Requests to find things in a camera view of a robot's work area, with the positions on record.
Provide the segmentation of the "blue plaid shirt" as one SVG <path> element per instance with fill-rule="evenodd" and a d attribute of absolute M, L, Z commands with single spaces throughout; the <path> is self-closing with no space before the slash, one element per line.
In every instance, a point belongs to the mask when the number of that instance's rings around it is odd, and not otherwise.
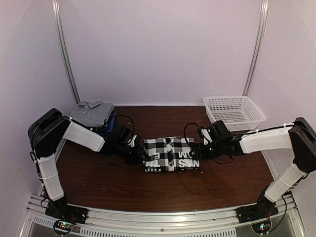
<path fill-rule="evenodd" d="M 104 123 L 104 125 L 99 128 L 98 132 L 101 136 L 105 136 L 113 130 L 114 124 L 116 120 L 116 112 L 112 111 L 108 120 Z"/>

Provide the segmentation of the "grey shirt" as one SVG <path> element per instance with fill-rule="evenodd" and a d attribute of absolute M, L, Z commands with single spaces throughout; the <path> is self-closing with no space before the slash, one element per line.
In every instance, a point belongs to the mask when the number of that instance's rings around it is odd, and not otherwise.
<path fill-rule="evenodd" d="M 113 110 L 113 103 L 81 101 L 74 106 L 69 117 L 87 127 L 102 127 Z"/>

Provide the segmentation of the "black white checkered shirt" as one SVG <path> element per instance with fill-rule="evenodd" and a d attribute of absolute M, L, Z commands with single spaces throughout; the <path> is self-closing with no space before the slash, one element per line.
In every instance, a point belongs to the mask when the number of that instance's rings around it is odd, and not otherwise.
<path fill-rule="evenodd" d="M 199 160 L 192 157 L 191 146 L 194 143 L 193 137 L 145 139 L 143 141 L 145 171 L 173 172 L 199 169 Z"/>

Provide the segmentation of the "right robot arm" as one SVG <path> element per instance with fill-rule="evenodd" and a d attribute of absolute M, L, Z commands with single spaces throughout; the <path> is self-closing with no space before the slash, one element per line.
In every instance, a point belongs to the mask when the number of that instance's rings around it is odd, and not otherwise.
<path fill-rule="evenodd" d="M 316 170 L 316 132 L 303 117 L 281 126 L 233 134 L 223 121 L 198 129 L 201 143 L 190 144 L 193 157 L 217 159 L 261 152 L 286 158 L 287 166 L 262 191 L 253 207 L 253 214 L 265 217 L 285 193 Z"/>

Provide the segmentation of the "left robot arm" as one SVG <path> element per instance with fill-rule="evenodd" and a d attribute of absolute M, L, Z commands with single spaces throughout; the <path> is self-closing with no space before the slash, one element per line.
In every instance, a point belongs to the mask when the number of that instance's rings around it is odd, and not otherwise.
<path fill-rule="evenodd" d="M 64 197 L 64 191 L 55 157 L 61 140 L 71 141 L 106 156 L 119 156 L 125 164 L 142 163 L 141 136 L 135 134 L 134 128 L 117 123 L 117 117 L 111 113 L 108 119 L 101 120 L 101 126 L 87 126 L 52 108 L 29 127 L 31 157 L 48 198 L 54 201 L 51 210 L 60 219 L 67 219 L 71 215 L 71 208 L 60 200 Z"/>

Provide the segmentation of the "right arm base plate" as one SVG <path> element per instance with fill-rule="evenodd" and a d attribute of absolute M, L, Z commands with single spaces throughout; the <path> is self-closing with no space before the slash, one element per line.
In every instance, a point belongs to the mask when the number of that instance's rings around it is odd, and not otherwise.
<path fill-rule="evenodd" d="M 278 214 L 278 208 L 274 203 L 256 203 L 249 206 L 241 206 L 236 209 L 239 223 L 252 222 L 265 219 Z"/>

